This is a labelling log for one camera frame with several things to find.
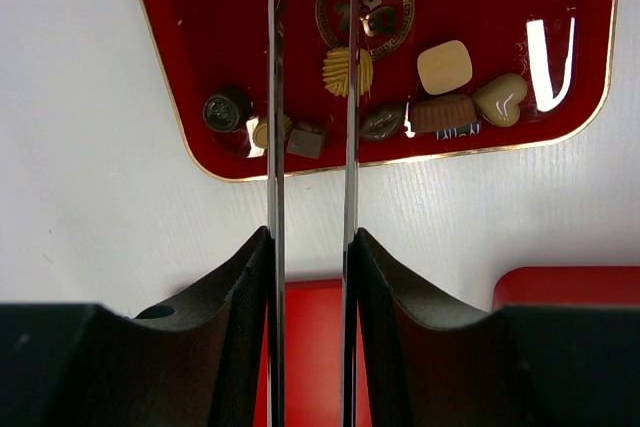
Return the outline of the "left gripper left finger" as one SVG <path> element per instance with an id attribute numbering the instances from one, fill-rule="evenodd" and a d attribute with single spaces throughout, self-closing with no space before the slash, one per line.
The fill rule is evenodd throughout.
<path id="1" fill-rule="evenodd" d="M 133 318 L 99 304 L 3 305 L 2 424 L 251 425 L 271 254 L 260 228 Z"/>

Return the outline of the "metal tweezers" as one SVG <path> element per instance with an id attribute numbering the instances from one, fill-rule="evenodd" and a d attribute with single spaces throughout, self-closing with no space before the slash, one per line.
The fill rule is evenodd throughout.
<path id="1" fill-rule="evenodd" d="M 357 0 L 350 0 L 348 136 L 345 179 L 356 173 L 357 64 L 359 49 L 356 29 Z M 268 297 L 268 424 L 285 424 L 285 207 L 284 207 L 284 0 L 268 0 L 268 229 L 274 248 L 273 284 Z M 344 248 L 342 274 L 343 353 L 341 380 L 341 424 L 356 421 L 355 334 L 352 314 L 357 311 L 349 285 L 349 248 Z"/>

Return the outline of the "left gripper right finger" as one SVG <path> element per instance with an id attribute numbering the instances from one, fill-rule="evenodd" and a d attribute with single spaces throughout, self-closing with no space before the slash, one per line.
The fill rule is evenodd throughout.
<path id="1" fill-rule="evenodd" d="M 397 261 L 368 231 L 355 275 L 376 426 L 635 426 L 635 308 L 475 308 Z"/>

